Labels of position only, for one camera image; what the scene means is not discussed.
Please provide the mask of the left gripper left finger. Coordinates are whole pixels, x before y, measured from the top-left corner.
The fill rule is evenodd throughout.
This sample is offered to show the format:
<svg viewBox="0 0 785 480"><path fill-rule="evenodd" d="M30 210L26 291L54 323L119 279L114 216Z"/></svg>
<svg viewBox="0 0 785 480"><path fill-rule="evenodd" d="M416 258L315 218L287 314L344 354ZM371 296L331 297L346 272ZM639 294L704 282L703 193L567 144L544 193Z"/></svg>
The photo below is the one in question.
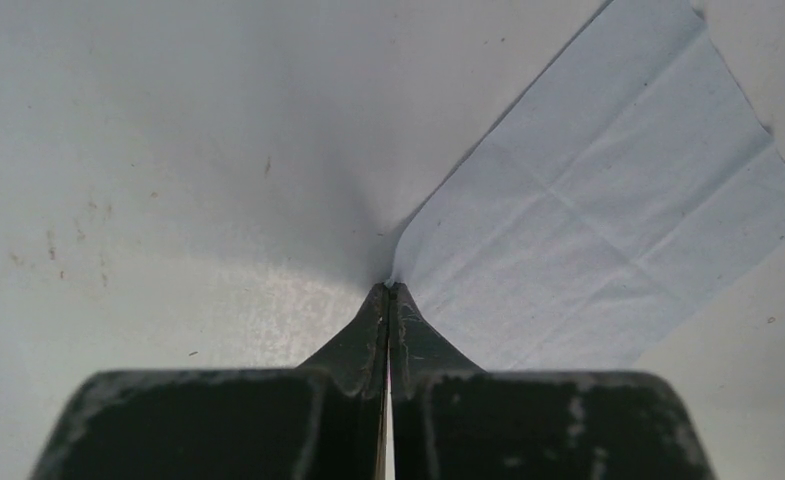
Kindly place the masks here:
<svg viewBox="0 0 785 480"><path fill-rule="evenodd" d="M378 479L388 288L295 367L115 370L63 408L34 479Z"/></svg>

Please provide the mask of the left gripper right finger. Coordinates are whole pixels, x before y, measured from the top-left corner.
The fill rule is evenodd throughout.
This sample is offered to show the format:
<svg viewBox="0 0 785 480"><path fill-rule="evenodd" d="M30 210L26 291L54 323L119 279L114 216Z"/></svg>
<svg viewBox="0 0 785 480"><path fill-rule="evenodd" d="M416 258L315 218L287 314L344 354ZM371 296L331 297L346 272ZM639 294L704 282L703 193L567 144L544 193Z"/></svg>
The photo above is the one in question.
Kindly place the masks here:
<svg viewBox="0 0 785 480"><path fill-rule="evenodd" d="M487 371L389 292L400 479L711 479L681 398L640 371Z"/></svg>

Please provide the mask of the light blue cleaning cloth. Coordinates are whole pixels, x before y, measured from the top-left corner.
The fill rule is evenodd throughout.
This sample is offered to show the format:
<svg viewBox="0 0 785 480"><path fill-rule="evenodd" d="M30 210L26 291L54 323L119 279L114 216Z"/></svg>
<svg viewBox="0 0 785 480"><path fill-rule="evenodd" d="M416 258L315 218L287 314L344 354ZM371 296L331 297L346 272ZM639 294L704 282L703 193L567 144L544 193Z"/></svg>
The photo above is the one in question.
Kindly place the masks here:
<svg viewBox="0 0 785 480"><path fill-rule="evenodd" d="M424 204L393 276L489 369L621 368L785 238L785 162L687 1L613 1Z"/></svg>

